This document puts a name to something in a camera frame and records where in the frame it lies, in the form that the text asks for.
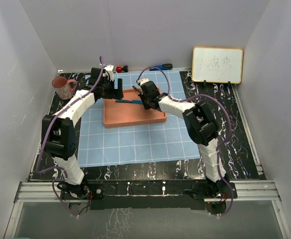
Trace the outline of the blue patterned knife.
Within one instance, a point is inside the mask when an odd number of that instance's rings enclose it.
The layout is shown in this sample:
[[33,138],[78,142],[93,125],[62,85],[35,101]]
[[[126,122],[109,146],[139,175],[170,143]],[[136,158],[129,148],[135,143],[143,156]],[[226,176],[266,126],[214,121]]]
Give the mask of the blue patterned knife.
[[116,103],[129,103],[129,104],[143,104],[142,101],[139,100],[115,100]]

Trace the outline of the orange plastic tray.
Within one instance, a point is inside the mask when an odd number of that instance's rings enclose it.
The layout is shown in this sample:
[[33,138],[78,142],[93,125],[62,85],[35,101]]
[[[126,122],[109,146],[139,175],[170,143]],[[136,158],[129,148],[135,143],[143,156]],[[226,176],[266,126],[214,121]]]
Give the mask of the orange plastic tray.
[[116,100],[104,100],[103,125],[105,128],[139,126],[146,124],[164,123],[167,114],[144,109],[142,104],[118,103]]

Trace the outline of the blue checked tablecloth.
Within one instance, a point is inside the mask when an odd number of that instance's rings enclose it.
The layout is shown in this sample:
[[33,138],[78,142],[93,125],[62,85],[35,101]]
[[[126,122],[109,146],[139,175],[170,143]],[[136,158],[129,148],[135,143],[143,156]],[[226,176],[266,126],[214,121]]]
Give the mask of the blue checked tablecloth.
[[168,114],[165,123],[107,129],[103,105],[97,100],[77,124],[81,167],[200,158],[182,119]]

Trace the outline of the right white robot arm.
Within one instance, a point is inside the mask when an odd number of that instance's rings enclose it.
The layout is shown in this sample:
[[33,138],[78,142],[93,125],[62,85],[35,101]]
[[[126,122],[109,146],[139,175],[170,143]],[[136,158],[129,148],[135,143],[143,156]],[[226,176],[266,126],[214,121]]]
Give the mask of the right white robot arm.
[[198,145],[205,163],[208,193],[215,198],[225,193],[228,175],[219,158],[219,125],[206,103],[190,103],[160,93],[154,82],[147,78],[137,80],[140,97],[146,110],[169,113],[184,120],[190,139]]

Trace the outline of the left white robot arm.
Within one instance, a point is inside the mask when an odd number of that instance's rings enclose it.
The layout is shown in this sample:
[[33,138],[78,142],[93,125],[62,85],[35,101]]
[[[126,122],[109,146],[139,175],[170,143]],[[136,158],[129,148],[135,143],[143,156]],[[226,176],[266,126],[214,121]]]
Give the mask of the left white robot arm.
[[46,152],[61,170],[64,180],[57,185],[61,191],[78,199],[89,194],[85,174],[75,155],[79,146],[75,126],[97,100],[122,98],[122,80],[114,79],[114,66],[92,68],[88,84],[82,84],[61,110],[43,118],[40,152]]

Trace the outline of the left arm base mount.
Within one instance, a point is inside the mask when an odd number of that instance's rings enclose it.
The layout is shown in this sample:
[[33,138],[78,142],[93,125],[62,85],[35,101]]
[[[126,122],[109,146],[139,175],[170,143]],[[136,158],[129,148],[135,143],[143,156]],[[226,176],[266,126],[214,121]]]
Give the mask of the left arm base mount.
[[101,200],[104,198],[104,186],[84,181],[80,185],[72,185],[67,182],[59,182],[57,188],[61,191],[64,200]]

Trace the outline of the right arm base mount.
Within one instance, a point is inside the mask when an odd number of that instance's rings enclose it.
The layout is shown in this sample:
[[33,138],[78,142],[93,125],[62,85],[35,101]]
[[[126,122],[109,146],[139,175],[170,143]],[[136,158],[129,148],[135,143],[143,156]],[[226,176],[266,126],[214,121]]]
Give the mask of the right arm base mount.
[[233,193],[233,198],[236,199],[237,191],[234,183],[229,183],[231,189],[223,182],[220,185],[209,184],[206,181],[197,181],[191,183],[189,187],[182,191],[183,195],[190,195],[194,199],[212,199],[219,198],[220,196],[226,194],[227,198],[231,198]]

